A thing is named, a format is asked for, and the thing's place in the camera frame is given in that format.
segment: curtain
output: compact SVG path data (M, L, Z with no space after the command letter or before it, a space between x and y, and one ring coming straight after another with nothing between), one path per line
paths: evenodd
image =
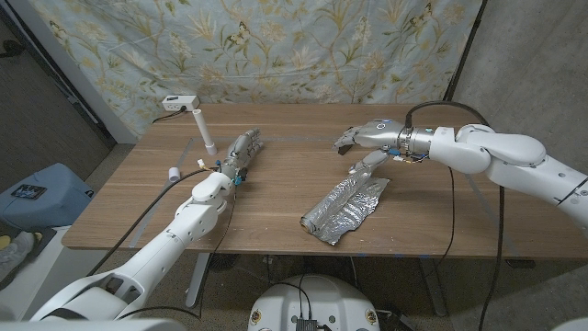
M481 0L29 0L141 137L167 95L203 103L439 99Z

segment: wire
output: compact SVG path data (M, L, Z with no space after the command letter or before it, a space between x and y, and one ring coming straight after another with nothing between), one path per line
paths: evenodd
M356 284L356 289L360 290L359 282L357 281L356 264L353 262L353 257L349 257L349 259L351 260L351 269L353 270L353 281Z
M496 248L496 264L494 265L494 275L492 276L492 285L490 286L490 292L484 302L484 307L481 310L480 324L478 330L481 331L484 328L484 318L486 317L486 310L490 304L490 299L494 294L496 283L498 282L498 275L500 273L500 264L503 260L503 233L504 233L504 187L500 187L500 215L498 222L498 247Z
M222 237L220 238L219 243L217 244L216 247L214 247L214 250L212 251L212 254L210 254L209 257L209 261L212 260L212 258L214 257L214 255L217 253L217 250L219 250L219 247L222 244L222 241L224 240L224 237L227 235L227 232L229 231L229 227L231 226L231 220L232 220L232 212L235 210L235 204L237 203L237 187L235 186L235 191L232 195L232 207L231 207L231 216L229 216L229 221L227 222L227 227L224 229L224 233L222 234ZM200 316L202 316L202 306L204 305L204 289L205 289L205 285L206 285L206 279L209 277L208 273L206 274L206 276L204 277L204 279L202 280L202 290L200 292Z
M271 287L272 286L272 277L270 275L270 271L269 271L269 255L266 255L266 266L267 266L267 287Z
M420 108L425 108L425 107L429 107L429 106L436 106L436 105L448 105L448 106L462 108L462 109L466 110L467 112L469 112L470 114L474 115L480 121L480 123L482 125L486 125L488 127L491 127L491 125L488 123L488 121L478 112L478 110L476 110L468 105L464 105L462 103L459 103L459 102L438 100L438 101L424 102L424 103L418 104L418 105L414 106L412 109L410 109L406 113L406 121L404 122L404 128L411 128L413 126L413 113L416 110L418 110ZM452 184L453 184L453 172L451 172L451 177L452 177ZM488 305L490 304L490 300L492 299L494 289L496 288L496 284L498 283L498 276L500 273L500 264L503 259L504 187L502 187L502 186L499 187L498 194L499 194L500 202L499 202L498 248L496 250L496 264L494 266L494 273L492 275L492 284L490 286L490 292L488 293L488 296L486 297L486 301L484 302L484 306L481 311L480 324L479 324L479 328L478 328L479 331L481 331L483 329L484 318L486 316L486 311L488 309ZM452 239L453 239L454 232L455 232L455 230L452 230L452 235L451 235Z
M304 269L304 273L302 273L302 277L300 277L300 283L298 285L298 298L300 299L300 318L302 317L302 294L300 294L301 291L304 291L302 289L302 280L304 279L304 276L306 276L306 269ZM310 307L311 301L309 300L309 319L311 319L311 307Z
M301 288L301 286L296 286L294 284L290 284L290 283L286 283L284 281L279 281L277 283L274 283L274 285L288 285L291 286L293 288L296 288L299 290L299 294L302 292L304 293L304 296L306 297L306 302L309 304L309 319L312 318L312 309L311 309L311 299L309 299L309 295L306 293L305 290L303 290ZM302 297L300 296L300 318L302 318Z
M139 223L145 217L145 215L147 215L147 213L151 210L151 208L153 208L153 206L165 195L165 193L167 193L168 190L170 190L172 187L174 187L177 183L181 182L182 180L184 180L188 177L192 177L195 174L205 172L205 171L207 171L207 170L199 169L194 172L191 172L183 177L180 177L176 182L170 184L170 186L168 186L167 188L164 188L164 190L161 193L159 193L157 198L155 198L155 200L153 200L153 202L149 205L149 207L147 207L145 209L145 211L141 214L141 216L139 216L137 221L135 221L135 223L133 223L130 226L129 230L127 230L127 232L124 235L122 235L122 237L120 237L119 241L112 248L110 248L110 250L108 250L107 254L104 257L102 257L102 259L92 268L92 270L90 270L90 272L88 272L88 274L86 276L89 277L89 276L94 275L96 273L96 271L100 267L102 267L102 265L104 265L104 262L106 262L110 258L110 256L112 256L112 254L117 249L119 249L119 247L122 245L122 243L127 239L127 237L129 237L130 233L132 233L132 231L137 227L137 225L139 225Z
M445 100L427 101L427 102L423 102L421 104L414 106L413 108L411 108L411 110L409 110L406 113L406 121L404 122L404 127L411 128L413 126L413 113L416 110L418 110L420 108L429 107L429 106L439 106L439 105L447 105L447 106L454 106L454 107L462 108L462 109L466 110L467 112L469 112L470 114L472 114L473 116L475 116L476 119L478 119L481 124L490 127L490 124L488 124L488 121L478 112L478 110L476 110L468 105L464 105L462 103L459 103L459 102L445 101Z
M190 316L192 316L192 317L194 317L194 318L196 318L198 320L200 320L200 316L201 316L201 315L198 316L198 315L196 315L196 314L188 311L187 309L177 308L177 307L173 307L173 306L154 306L154 307L146 307L146 308L141 308L141 309L134 310L132 312L128 312L128 313L122 315L121 317L117 318L117 321L118 320L121 320L121 319L123 319L125 317L129 317L132 314L141 313L141 312L147 312L147 311L151 311L151 310L175 310L175 311L178 311L178 312L182 312L184 314L189 314Z
M186 106L182 106L182 108L180 108L180 110L176 111L175 113L157 118L157 119L153 120L153 122L151 122L151 124L154 124L156 121L160 121L160 120L170 120L172 117L175 117L175 116L182 114L182 113L185 113L185 112L186 112Z
M439 267L441 265L441 263L445 260L445 258L447 257L447 253L449 253L449 249L451 249L451 245L453 245L453 237L456 233L456 185L455 185L455 180L453 179L453 169L451 169L450 166L448 166L448 168L449 168L449 175L451 175L451 204L452 204L452 215L453 215L453 219L451 221L451 239L449 240L449 245L447 246L445 253L443 254L441 259L439 260L439 263L436 264L436 266L433 268L433 270L429 271L429 273L426 274L426 276L424 276L425 278L431 276L431 274L433 274L433 272L436 271L437 267Z

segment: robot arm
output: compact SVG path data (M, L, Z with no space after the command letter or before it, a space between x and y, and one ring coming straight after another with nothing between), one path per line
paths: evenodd
M190 243L214 228L218 215L226 209L227 201L223 197L231 194L240 182L242 169L261 145L259 129L237 138L219 172L212 172L192 189L192 197L177 209L174 220L151 242L121 267L65 287L31 321L115 320L142 308Z
M379 149L353 165L351 172L379 166L400 149L409 156L426 155L464 174L485 172L498 185L558 206L588 237L588 176L547 155L534 138L496 133L480 124L466 125L456 135L453 128L405 128L394 120L373 120L347 130L334 149L344 154L354 143Z

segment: electrical outlet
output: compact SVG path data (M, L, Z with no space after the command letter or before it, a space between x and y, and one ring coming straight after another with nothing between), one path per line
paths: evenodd
M178 111L186 106L187 111L196 109L200 104L197 96L167 96L162 101L166 111Z

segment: crumpled aluminum foil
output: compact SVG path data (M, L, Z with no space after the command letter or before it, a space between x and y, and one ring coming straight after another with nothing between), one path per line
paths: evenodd
M317 238L335 245L341 235L355 230L374 212L379 195L389 180L371 178L373 169L364 168L349 175L302 216L300 224Z

